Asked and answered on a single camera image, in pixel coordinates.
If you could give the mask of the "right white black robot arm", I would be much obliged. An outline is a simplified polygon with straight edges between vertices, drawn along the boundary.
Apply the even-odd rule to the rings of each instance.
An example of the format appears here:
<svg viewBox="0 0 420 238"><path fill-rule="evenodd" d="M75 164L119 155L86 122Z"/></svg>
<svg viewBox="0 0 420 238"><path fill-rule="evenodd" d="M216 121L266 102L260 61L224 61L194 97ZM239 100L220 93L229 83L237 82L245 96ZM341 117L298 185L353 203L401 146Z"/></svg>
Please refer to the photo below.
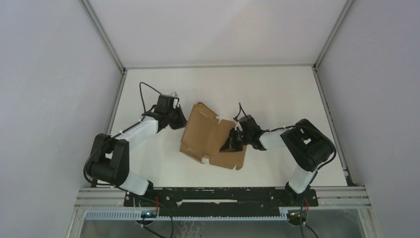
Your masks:
<svg viewBox="0 0 420 238"><path fill-rule="evenodd" d="M333 142L320 132L308 119L294 125L263 130L251 115L238 120L230 129L221 153L240 152L245 146L266 151L286 147L297 166L286 183L286 199L292 206L300 206L306 200L305 192L320 168L335 159L337 150Z"/></svg>

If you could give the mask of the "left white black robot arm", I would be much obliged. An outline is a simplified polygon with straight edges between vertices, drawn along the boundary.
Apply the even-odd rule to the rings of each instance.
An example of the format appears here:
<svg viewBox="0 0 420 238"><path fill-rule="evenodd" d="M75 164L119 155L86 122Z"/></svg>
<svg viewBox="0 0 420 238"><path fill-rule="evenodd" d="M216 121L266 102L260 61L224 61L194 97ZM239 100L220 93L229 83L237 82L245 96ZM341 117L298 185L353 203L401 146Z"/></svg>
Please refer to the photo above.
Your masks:
<svg viewBox="0 0 420 238"><path fill-rule="evenodd" d="M148 189L150 181L130 170L130 150L167 126L177 130L186 124L177 93L161 94L137 123L114 136L100 133L95 137L83 173L89 181L101 180L136 194L136 201L148 207L153 204L155 194Z"/></svg>

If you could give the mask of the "brown cardboard box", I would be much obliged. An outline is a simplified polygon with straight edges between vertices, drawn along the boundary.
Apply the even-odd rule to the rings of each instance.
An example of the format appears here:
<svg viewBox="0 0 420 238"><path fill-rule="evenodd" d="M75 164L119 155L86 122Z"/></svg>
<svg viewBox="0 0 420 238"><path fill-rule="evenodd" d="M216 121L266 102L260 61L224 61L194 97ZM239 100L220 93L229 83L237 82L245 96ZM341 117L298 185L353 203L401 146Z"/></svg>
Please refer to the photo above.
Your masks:
<svg viewBox="0 0 420 238"><path fill-rule="evenodd" d="M221 118L202 102L193 105L181 137L179 151L193 160L230 170L240 170L246 155L246 147L240 152L220 152L236 122Z"/></svg>

